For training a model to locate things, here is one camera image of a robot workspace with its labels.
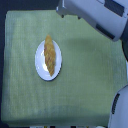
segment green tablecloth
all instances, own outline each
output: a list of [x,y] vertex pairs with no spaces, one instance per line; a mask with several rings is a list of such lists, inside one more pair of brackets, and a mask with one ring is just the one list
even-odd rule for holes
[[[115,93],[126,85],[121,42],[111,42],[75,16],[55,11],[6,15],[2,120],[9,125],[107,125]],[[35,69],[38,45],[50,34],[62,52],[51,82]]]

